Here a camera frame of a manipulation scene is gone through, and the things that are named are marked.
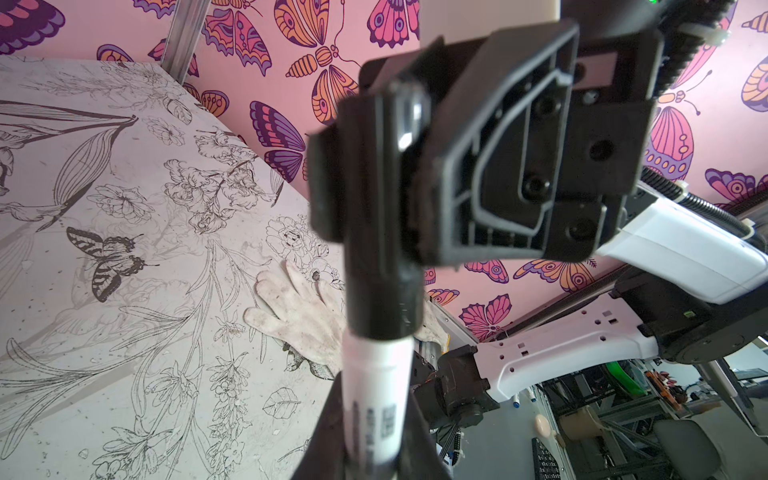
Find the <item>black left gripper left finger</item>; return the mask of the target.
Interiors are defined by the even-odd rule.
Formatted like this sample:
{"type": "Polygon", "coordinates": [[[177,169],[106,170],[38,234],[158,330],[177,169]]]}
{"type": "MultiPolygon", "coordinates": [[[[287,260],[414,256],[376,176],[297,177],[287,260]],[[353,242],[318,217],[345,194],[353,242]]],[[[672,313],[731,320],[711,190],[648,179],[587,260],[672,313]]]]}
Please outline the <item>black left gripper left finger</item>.
{"type": "Polygon", "coordinates": [[[322,412],[292,480],[343,480],[346,450],[342,374],[333,381],[322,412]]]}

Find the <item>black pen cap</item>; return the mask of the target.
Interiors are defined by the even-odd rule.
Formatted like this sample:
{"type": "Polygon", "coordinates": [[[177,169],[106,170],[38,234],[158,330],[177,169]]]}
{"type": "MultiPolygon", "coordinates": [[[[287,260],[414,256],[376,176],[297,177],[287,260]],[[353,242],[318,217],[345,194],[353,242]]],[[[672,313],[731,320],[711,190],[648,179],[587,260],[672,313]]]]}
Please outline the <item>black pen cap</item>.
{"type": "Polygon", "coordinates": [[[350,99],[339,117],[348,319],[361,338],[399,340],[421,325],[408,190],[429,107],[421,84],[395,82],[350,99]]]}

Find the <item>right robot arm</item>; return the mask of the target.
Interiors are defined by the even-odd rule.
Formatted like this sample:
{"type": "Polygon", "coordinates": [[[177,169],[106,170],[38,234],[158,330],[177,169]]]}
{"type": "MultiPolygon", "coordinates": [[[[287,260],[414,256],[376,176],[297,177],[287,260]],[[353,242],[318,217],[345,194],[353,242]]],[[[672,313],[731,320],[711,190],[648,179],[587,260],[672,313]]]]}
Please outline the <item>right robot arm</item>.
{"type": "Polygon", "coordinates": [[[721,41],[727,1],[570,19],[367,63],[362,92],[309,142],[311,224],[344,248],[349,428],[404,424],[424,271],[501,259],[630,266],[578,313],[444,355],[420,388],[432,427],[473,425],[522,388],[594,365],[698,364],[767,326],[767,246],[641,156],[657,98],[721,41]]]}

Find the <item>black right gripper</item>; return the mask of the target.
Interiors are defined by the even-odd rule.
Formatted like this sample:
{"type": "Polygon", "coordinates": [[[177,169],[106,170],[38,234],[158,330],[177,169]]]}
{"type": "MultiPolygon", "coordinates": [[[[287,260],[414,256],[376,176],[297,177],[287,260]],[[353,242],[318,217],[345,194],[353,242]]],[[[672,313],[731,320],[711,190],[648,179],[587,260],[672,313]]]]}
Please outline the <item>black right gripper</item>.
{"type": "Polygon", "coordinates": [[[658,96],[727,1],[571,1],[557,22],[368,63],[366,91],[418,86],[402,247],[419,266],[581,261],[619,228],[658,96]]]}

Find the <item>white marker pen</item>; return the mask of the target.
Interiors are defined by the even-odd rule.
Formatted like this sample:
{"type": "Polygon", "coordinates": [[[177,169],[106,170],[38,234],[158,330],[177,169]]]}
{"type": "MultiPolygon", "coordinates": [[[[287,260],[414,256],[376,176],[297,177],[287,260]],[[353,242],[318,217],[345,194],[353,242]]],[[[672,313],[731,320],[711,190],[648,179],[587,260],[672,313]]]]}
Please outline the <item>white marker pen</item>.
{"type": "Polygon", "coordinates": [[[347,331],[341,393],[347,472],[353,479],[392,479],[400,454],[414,339],[372,340],[347,331]]]}

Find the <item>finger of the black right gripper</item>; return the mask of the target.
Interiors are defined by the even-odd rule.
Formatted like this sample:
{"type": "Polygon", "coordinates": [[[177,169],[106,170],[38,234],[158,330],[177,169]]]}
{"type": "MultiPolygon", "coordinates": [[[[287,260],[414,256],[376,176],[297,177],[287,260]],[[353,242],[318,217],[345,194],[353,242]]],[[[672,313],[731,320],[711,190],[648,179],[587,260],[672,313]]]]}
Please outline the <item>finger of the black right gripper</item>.
{"type": "Polygon", "coordinates": [[[310,223],[332,243],[383,239],[383,94],[340,104],[331,126],[310,138],[310,223]]]}

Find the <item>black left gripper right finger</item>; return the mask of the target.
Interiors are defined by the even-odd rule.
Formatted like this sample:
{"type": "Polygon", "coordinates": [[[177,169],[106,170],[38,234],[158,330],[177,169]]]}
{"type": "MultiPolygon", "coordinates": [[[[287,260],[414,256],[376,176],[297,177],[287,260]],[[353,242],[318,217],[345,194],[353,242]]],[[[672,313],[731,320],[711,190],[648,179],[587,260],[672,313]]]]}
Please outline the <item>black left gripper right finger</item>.
{"type": "Polygon", "coordinates": [[[409,391],[394,479],[449,480],[450,478],[446,466],[438,457],[437,444],[429,433],[418,403],[413,393],[409,391]]]}

